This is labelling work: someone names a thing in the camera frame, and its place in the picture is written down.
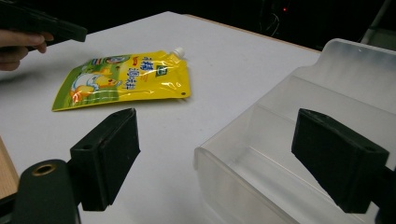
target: clear plastic tray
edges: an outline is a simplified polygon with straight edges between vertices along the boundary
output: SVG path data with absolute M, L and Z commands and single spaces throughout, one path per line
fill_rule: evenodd
M 327 114 L 390 152 L 396 165 L 396 52 L 342 39 L 293 71 L 195 149 L 204 206 L 222 223 L 375 223 L 344 213 L 291 153 L 298 110 Z

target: white spout cap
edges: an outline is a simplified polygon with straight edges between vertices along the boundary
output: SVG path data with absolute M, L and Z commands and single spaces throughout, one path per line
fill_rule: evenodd
M 185 54 L 183 48 L 175 48 L 172 52 L 173 52 L 178 58 L 184 57 L 184 54 Z

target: dark background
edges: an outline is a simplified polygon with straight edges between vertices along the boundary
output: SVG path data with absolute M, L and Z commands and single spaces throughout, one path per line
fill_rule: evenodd
M 53 17 L 83 26 L 89 33 L 172 11 L 318 50 L 332 38 L 359 42 L 384 3 L 384 0 L 25 1 Z M 390 4 L 379 28 L 396 31 L 395 2 Z

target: white table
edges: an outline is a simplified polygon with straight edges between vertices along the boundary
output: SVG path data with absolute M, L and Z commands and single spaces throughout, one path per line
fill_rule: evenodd
M 71 69 L 113 55 L 186 51 L 191 97 L 94 105 L 52 112 Z M 137 111 L 141 153 L 113 205 L 79 209 L 84 224 L 207 223 L 193 169 L 193 151 L 319 53 L 188 15 L 164 12 L 66 41 L 46 54 L 32 51 L 0 76 L 0 136 L 20 175 L 44 160 L 70 160 L 69 148 L 109 114 Z

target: refill pouch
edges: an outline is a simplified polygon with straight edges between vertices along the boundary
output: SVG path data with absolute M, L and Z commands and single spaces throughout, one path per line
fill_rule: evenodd
M 52 111 L 122 101 L 189 97 L 184 50 L 177 48 L 91 59 L 64 80 Z

